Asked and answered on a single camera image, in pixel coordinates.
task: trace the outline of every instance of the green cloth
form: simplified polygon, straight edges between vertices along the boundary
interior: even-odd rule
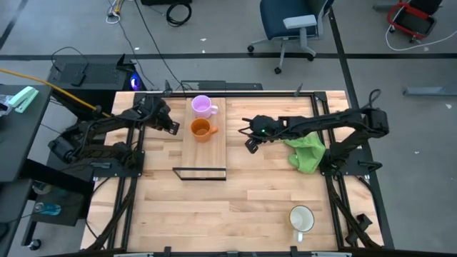
[[[303,138],[284,140],[284,143],[294,147],[296,152],[288,157],[288,161],[299,171],[308,174],[316,171],[326,151],[326,147],[321,143],[316,132]]]

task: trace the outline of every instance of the gray floor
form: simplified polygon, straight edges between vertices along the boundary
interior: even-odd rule
[[[20,0],[0,2],[0,33],[14,16]],[[194,15],[187,25],[169,27],[164,18],[140,6],[159,48],[165,54],[244,53],[250,41],[263,38],[258,3],[260,0],[194,0]],[[392,54],[385,42],[388,27],[386,13],[371,7],[374,0],[336,0],[333,8],[341,40],[347,54]],[[0,58],[5,55],[49,55],[64,46],[74,46],[84,54],[131,53],[118,25],[105,23],[107,0],[34,0],[27,3],[13,28]],[[454,10],[457,1],[445,0],[438,11],[435,31],[423,43],[441,39],[456,28]],[[157,6],[166,10],[166,6]],[[156,49],[141,23],[133,2],[126,1],[121,12],[124,28],[138,54],[155,54]],[[329,20],[325,36],[312,41],[320,54],[335,54],[336,44]],[[411,46],[402,33],[389,34],[394,47]],[[457,53],[457,36],[441,44],[421,47],[404,53]],[[259,52],[278,52],[277,44],[256,47]],[[289,52],[300,52],[291,46]],[[62,54],[74,54],[65,51]],[[162,89],[164,80],[177,83],[160,60],[140,60],[147,75]],[[346,85],[338,59],[286,59],[283,73],[275,75],[278,59],[173,59],[167,61],[182,80],[217,79],[230,82],[262,83],[264,89],[296,89],[303,83],[309,90],[345,90]],[[455,59],[349,59],[348,65],[358,101],[366,103],[373,89],[383,94],[375,103],[388,113],[391,133],[372,140],[376,161],[384,164],[378,172],[381,191],[391,225],[395,247],[420,251],[457,253],[454,238],[457,225],[453,220],[457,205],[457,178],[452,135],[457,123],[457,100],[454,98],[408,98],[401,94],[407,86],[441,86],[457,83]],[[0,67],[47,77],[50,61],[0,61]],[[0,84],[35,84],[33,81],[0,74]],[[62,131],[76,118],[60,106],[50,104],[43,124]],[[37,134],[30,157],[45,163],[49,154],[47,142],[57,135],[45,127]],[[43,248],[31,252],[21,247],[27,219],[20,225],[10,256],[43,256],[74,252],[84,231],[75,228],[39,224],[36,237]]]

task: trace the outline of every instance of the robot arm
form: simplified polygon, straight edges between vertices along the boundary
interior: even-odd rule
[[[157,96],[146,95],[131,109],[118,116],[76,124],[49,143],[49,148],[63,162],[74,163],[83,158],[116,158],[125,160],[132,150],[124,142],[113,146],[91,146],[94,137],[122,128],[143,125],[164,130],[172,135],[178,133],[179,124],[169,116],[170,108]]]
[[[344,141],[330,146],[327,154],[328,164],[341,167],[349,153],[370,138],[380,138],[388,134],[386,112],[374,108],[347,109],[342,112],[319,117],[283,116],[275,121],[268,116],[243,119],[249,127],[239,132],[249,137],[245,143],[251,153],[258,150],[260,143],[275,140],[297,139],[313,131],[351,127],[355,131]]]

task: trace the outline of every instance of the chair wheel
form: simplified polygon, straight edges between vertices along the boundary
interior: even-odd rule
[[[40,249],[41,240],[39,240],[39,239],[32,240],[28,247],[29,247],[30,251],[36,251],[36,250]]]

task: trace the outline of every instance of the purple mug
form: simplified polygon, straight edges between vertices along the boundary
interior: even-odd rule
[[[211,104],[211,99],[207,96],[197,96],[192,100],[192,109],[196,118],[209,118],[212,114],[217,114],[218,108]]]

